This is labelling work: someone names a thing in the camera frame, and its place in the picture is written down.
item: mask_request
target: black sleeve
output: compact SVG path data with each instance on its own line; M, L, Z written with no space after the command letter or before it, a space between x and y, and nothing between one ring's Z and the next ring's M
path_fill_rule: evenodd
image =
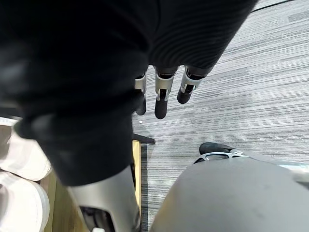
M0 3L0 99L18 108L17 133L38 141L64 185L131 162L135 77L158 23L155 1L134 1Z

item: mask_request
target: silver metal part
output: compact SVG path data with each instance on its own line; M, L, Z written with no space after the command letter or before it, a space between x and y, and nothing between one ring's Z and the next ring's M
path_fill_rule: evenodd
M110 213L115 231L138 231L140 213L130 166L108 179L89 185L69 187L69 191L77 205Z
M199 159L203 159L205 161L211 161L211 160L230 159L234 157L248 157L248 156L244 156L241 154L227 153L227 152L210 152L200 155L193 163L195 163Z
M169 94L170 94L170 91L173 85L174 75L175 74L173 74L172 77L170 77L169 79L164 79L164 78L159 77L159 74L157 73L157 71L155 72L155 93L156 93L157 101L160 100L160 90L161 89L167 90L167 94L165 96L164 101L167 101L169 99Z
M193 85L194 88L193 90L195 90L199 84L201 83L203 79L199 79L199 80L193 80L188 76L188 67L185 67L184 73L183 73L183 78L182 78L182 83L180 85L181 88L181 92L185 92L185 89L187 88L187 85Z
M147 71L144 73L142 78L135 79L135 89L140 89L143 94L146 93L147 89Z

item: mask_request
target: wooden surface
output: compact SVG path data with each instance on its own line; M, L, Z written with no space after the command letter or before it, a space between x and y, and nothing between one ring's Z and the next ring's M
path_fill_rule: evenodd
M133 156L135 162L136 199L140 207L140 142L133 141ZM54 172L41 181L41 186L48 194L50 216L44 232L87 232L67 189L56 181Z
M154 115L155 73L149 68L147 112L133 115L134 132L156 140L142 154L144 231L203 142L309 161L308 12L308 0L295 0L251 13L185 105L177 102L179 68L163 120Z
M141 170L140 170L140 142L134 140L133 141L133 157L135 164L135 196L136 201L139 207L141 206Z

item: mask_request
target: floor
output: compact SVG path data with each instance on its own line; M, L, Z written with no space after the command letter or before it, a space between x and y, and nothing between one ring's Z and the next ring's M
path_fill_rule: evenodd
M203 142L309 161L309 0L260 1L185 105L176 99L183 71L158 120L150 67L147 112L133 116L134 132L156 139L142 148L144 231Z

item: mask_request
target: black fabric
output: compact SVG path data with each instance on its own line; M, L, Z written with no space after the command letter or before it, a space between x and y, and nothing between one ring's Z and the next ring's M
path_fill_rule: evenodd
M0 106L36 139L64 185L130 164L135 77L158 68L212 67L255 0L0 2Z

